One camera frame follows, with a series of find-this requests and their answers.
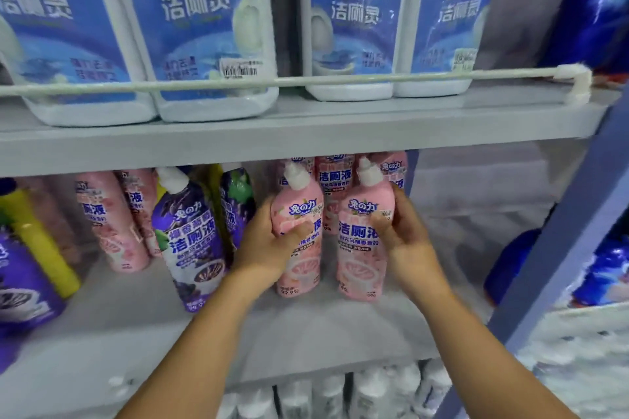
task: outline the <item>shelf rail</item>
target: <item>shelf rail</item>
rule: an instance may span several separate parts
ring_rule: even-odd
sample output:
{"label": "shelf rail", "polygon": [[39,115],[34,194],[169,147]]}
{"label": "shelf rail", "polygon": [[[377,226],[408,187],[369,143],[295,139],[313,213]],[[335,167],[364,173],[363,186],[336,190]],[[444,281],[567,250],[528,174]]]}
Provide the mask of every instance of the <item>shelf rail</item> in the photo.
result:
{"label": "shelf rail", "polygon": [[185,80],[172,82],[53,83],[0,86],[0,97],[37,97],[54,95],[87,95],[96,93],[129,93],[178,91],[186,89],[243,89],[309,86],[320,84],[367,84],[375,82],[425,82],[435,80],[503,80],[509,78],[553,78],[573,80],[566,104],[584,105],[589,101],[592,70],[585,65],[571,64],[550,68],[473,70],[468,72],[411,73],[382,75],[288,76],[283,78],[251,78],[239,80]]}

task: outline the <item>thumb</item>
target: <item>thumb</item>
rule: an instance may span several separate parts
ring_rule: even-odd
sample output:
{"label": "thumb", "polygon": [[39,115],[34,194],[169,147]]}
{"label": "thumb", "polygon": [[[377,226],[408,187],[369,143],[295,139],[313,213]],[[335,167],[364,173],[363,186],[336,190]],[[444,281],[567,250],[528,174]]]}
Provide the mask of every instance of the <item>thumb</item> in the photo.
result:
{"label": "thumb", "polygon": [[295,250],[295,248],[299,247],[299,243],[307,238],[307,236],[309,236],[314,229],[315,225],[312,222],[303,222],[293,227],[284,235],[278,237],[276,239],[276,245],[282,250],[285,250],[286,253],[290,255],[291,253],[293,253],[293,250]]}
{"label": "thumb", "polygon": [[402,239],[397,235],[391,225],[391,221],[387,219],[382,212],[373,212],[371,216],[369,216],[369,221],[388,250],[402,244]]}

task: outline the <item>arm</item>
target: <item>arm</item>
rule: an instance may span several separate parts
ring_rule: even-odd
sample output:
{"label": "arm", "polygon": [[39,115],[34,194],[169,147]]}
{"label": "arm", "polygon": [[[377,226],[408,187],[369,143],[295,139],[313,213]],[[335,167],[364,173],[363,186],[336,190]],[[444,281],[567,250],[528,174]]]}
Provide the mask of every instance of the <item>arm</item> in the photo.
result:
{"label": "arm", "polygon": [[577,419],[537,381],[450,288],[426,228],[394,186],[393,223],[372,222],[389,254],[389,268],[428,321],[436,346],[472,419]]}
{"label": "arm", "polygon": [[306,222],[276,239],[271,201],[264,202],[245,231],[232,271],[116,419],[214,418],[251,305],[277,281],[313,229]]}

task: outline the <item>metal upright post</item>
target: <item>metal upright post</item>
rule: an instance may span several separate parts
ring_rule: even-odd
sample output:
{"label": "metal upright post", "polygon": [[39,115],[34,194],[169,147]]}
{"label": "metal upright post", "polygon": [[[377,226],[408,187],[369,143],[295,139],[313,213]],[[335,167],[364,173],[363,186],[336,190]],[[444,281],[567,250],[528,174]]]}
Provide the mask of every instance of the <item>metal upright post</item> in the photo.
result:
{"label": "metal upright post", "polygon": [[[572,184],[488,323],[517,352],[629,205],[629,89],[610,107]],[[435,419],[462,414],[454,388]]]}

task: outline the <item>hand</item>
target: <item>hand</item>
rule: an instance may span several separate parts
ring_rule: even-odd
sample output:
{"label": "hand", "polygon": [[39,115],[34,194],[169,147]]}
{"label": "hand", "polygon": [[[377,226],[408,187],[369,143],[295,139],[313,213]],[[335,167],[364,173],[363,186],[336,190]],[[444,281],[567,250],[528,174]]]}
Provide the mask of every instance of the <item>hand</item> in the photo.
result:
{"label": "hand", "polygon": [[393,221],[380,212],[370,219],[389,254],[388,268],[408,296],[450,292],[426,227],[404,191],[392,186],[396,200]]}
{"label": "hand", "polygon": [[247,225],[229,275],[244,284],[240,291],[251,293],[253,300],[280,278],[293,250],[315,229],[312,222],[304,222],[276,237],[271,224],[272,200],[267,199]]}

